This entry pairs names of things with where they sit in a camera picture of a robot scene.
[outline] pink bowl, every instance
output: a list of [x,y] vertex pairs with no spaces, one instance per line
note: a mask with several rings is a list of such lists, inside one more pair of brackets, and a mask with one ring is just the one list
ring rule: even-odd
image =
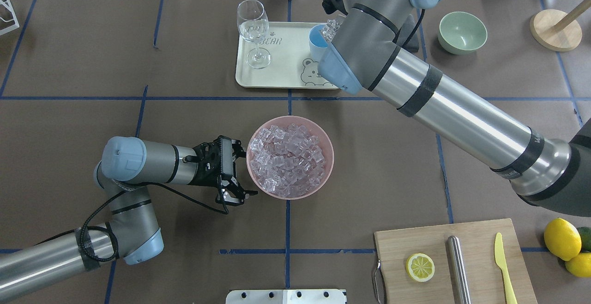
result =
[[[280,197],[280,196],[276,196],[273,193],[270,193],[268,191],[266,191],[264,188],[262,188],[257,180],[257,176],[255,175],[253,169],[251,169],[251,159],[253,159],[253,151],[251,150],[251,142],[253,141],[253,139],[257,136],[258,132],[263,129],[270,129],[271,125],[277,125],[278,127],[284,127],[286,128],[287,126],[289,126],[291,123],[295,124],[295,125],[304,125],[308,131],[310,132],[310,134],[312,135],[316,135],[319,138],[319,143],[318,146],[322,149],[322,154],[325,157],[325,175],[324,177],[322,177],[322,179],[320,180],[320,185],[318,185],[317,188],[315,188],[314,190],[299,196],[299,197]],[[283,117],[277,117],[274,118],[266,123],[264,123],[263,125],[261,125],[257,131],[253,134],[253,137],[251,138],[251,140],[248,142],[248,147],[247,147],[247,169],[248,169],[248,173],[251,175],[251,178],[253,179],[253,182],[255,182],[255,184],[258,186],[258,188],[262,191],[265,192],[266,194],[272,196],[272,197],[276,197],[279,199],[283,199],[283,200],[297,200],[297,199],[302,199],[304,197],[310,196],[313,193],[316,193],[324,184],[325,182],[328,180],[329,177],[331,177],[331,172],[332,172],[332,168],[334,165],[334,150],[332,147],[332,143],[331,143],[331,139],[329,138],[329,136],[326,134],[326,132],[318,126],[317,123],[311,121],[310,119],[306,119],[304,117],[298,117],[298,116],[283,116]]]

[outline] green bowl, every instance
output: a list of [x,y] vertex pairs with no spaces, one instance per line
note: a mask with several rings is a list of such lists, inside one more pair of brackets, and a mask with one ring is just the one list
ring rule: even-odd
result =
[[447,52],[464,55],[484,45],[488,33],[479,18],[466,12],[452,12],[439,22],[437,38]]

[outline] robotic arm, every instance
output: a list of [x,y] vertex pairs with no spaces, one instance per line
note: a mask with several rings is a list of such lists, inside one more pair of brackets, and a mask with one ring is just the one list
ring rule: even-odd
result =
[[590,122],[570,143],[546,139],[395,44],[411,10],[438,1],[338,0],[347,17],[325,31],[319,73],[348,93],[372,91],[438,132],[509,180],[530,205],[591,216]]
[[95,181],[109,197],[102,207],[109,206],[112,220],[87,226],[101,207],[82,228],[2,258],[0,302],[90,272],[114,258],[122,257],[133,265],[157,256],[164,243],[145,185],[172,183],[217,188],[216,202],[223,211],[216,211],[227,214],[226,205],[242,205],[249,196],[257,194],[244,190],[236,179],[235,161],[245,156],[240,140],[221,135],[195,148],[138,138],[111,138],[95,168]]

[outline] wooden round base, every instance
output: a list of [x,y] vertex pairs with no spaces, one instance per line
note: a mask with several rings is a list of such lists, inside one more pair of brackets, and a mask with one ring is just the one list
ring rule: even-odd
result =
[[536,41],[553,51],[570,51],[576,48],[583,38],[579,23],[574,20],[563,30],[555,30],[557,24],[566,13],[556,9],[546,9],[532,16],[530,31]]

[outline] wine glass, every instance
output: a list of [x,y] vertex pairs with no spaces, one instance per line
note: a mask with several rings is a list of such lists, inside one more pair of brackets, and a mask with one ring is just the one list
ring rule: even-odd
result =
[[247,42],[256,45],[247,54],[247,64],[257,70],[269,66],[271,54],[267,49],[259,47],[259,43],[266,37],[269,30],[269,18],[265,8],[258,0],[245,0],[238,5],[238,31]]

